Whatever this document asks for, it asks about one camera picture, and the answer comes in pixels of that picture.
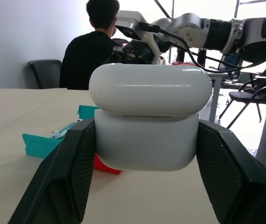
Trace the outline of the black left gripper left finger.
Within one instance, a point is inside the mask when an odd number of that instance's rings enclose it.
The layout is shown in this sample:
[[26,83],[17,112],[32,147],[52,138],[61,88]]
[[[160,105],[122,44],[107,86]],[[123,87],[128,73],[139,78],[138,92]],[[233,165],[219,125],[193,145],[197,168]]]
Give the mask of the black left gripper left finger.
[[83,120],[41,162],[8,224],[81,224],[93,176],[95,122]]

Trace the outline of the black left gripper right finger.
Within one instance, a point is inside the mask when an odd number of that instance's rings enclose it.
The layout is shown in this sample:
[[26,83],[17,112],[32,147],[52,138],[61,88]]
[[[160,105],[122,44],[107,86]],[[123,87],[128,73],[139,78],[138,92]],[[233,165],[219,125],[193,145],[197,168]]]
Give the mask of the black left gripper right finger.
[[220,224],[266,224],[266,168],[231,130],[200,120],[196,158]]

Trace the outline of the white earbuds charging case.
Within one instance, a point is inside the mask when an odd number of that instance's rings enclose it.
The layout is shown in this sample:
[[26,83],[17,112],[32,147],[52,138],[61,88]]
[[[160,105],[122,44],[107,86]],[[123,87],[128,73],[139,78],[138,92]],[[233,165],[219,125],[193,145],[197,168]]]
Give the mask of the white earbuds charging case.
[[191,65],[111,63],[89,81],[96,152],[115,169],[170,172],[196,154],[199,112],[212,93],[209,76]]

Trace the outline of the teal plastic bin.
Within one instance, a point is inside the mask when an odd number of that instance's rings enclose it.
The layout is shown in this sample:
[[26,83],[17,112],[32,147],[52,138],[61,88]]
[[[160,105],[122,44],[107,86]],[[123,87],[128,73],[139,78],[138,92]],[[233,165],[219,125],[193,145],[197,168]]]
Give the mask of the teal plastic bin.
[[[80,120],[87,120],[94,118],[94,111],[97,110],[96,106],[80,105],[78,109],[78,116]],[[38,136],[23,133],[22,139],[25,143],[26,155],[45,159],[65,136],[55,139],[50,137]]]

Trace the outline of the red plastic block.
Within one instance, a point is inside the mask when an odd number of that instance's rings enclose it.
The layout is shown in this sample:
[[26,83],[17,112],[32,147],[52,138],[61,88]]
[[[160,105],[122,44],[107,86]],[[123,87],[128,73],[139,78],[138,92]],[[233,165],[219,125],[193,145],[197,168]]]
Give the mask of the red plastic block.
[[98,171],[101,171],[101,172],[106,172],[106,173],[111,173],[111,174],[114,174],[114,175],[119,175],[122,170],[117,170],[117,169],[113,169],[113,168],[110,168],[108,166],[106,166],[98,157],[97,154],[95,154],[95,157],[94,157],[94,165],[93,165],[93,168],[94,170],[98,170]]

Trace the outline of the white earbud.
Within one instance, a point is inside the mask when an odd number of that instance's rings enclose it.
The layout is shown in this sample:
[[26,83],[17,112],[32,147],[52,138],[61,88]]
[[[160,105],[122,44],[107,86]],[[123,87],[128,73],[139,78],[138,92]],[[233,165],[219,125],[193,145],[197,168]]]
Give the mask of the white earbud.
[[59,131],[53,131],[50,138],[51,139],[62,139],[67,133],[67,130],[64,130],[62,132]]

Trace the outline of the person in black sweater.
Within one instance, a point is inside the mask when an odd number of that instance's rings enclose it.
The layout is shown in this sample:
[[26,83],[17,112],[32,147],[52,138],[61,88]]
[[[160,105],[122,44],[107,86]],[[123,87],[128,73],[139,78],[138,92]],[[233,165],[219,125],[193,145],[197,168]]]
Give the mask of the person in black sweater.
[[86,11],[93,32],[74,38],[65,50],[59,87],[69,90],[88,90],[93,71],[103,65],[119,46],[112,36],[120,9],[118,0],[89,0]]

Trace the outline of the black folding chair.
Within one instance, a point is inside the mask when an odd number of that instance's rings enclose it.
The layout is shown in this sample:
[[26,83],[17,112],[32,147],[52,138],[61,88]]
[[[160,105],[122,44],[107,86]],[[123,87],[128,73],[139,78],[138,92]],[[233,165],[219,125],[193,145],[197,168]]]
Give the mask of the black folding chair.
[[229,92],[230,101],[227,104],[224,111],[219,116],[219,119],[225,114],[230,105],[235,101],[239,103],[244,103],[244,107],[236,115],[236,117],[230,122],[227,128],[231,128],[244,110],[249,104],[255,104],[257,107],[259,120],[262,120],[260,104],[266,105],[266,69],[260,75],[255,77],[251,76],[250,81],[243,84],[238,91]]

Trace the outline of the white background table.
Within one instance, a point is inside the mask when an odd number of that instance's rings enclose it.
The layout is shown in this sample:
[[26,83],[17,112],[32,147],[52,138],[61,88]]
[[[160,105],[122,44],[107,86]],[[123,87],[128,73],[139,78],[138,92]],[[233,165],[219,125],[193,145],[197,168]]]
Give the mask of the white background table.
[[209,122],[214,123],[216,118],[216,110],[218,105],[222,78],[226,76],[227,73],[216,73],[215,71],[213,71],[213,72],[208,72],[207,74],[210,77],[211,81],[214,80],[214,90],[213,90],[213,96],[212,96],[212,102],[209,114]]

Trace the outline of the grey office chair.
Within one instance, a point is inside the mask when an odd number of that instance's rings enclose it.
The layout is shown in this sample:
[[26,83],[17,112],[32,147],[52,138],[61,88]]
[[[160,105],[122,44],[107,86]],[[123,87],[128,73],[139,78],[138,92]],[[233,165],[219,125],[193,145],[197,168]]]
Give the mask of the grey office chair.
[[29,61],[39,89],[59,88],[62,62],[57,59]]

